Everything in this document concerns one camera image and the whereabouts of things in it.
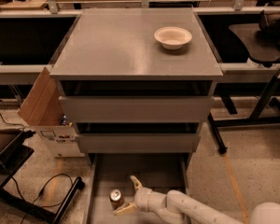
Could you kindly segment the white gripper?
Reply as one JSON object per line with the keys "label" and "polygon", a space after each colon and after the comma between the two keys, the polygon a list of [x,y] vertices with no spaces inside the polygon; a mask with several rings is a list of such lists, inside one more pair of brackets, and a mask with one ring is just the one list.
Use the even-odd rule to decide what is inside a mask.
{"label": "white gripper", "polygon": [[133,182],[133,187],[136,190],[134,195],[134,203],[124,203],[122,206],[117,208],[113,215],[116,217],[130,215],[137,211],[137,208],[142,212],[148,212],[148,203],[149,197],[153,193],[152,189],[143,188],[142,183],[134,175],[130,176],[131,181]]}

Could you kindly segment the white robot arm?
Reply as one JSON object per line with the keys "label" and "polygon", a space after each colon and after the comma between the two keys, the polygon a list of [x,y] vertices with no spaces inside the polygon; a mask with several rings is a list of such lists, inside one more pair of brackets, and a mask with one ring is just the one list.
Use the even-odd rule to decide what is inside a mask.
{"label": "white robot arm", "polygon": [[[178,190],[172,189],[163,194],[144,187],[134,175],[130,179],[135,190],[133,201],[117,208],[113,212],[117,217],[140,211],[152,212],[166,224],[182,224],[185,217],[194,219],[198,224],[244,224]],[[280,224],[280,204],[259,204],[248,224]]]}

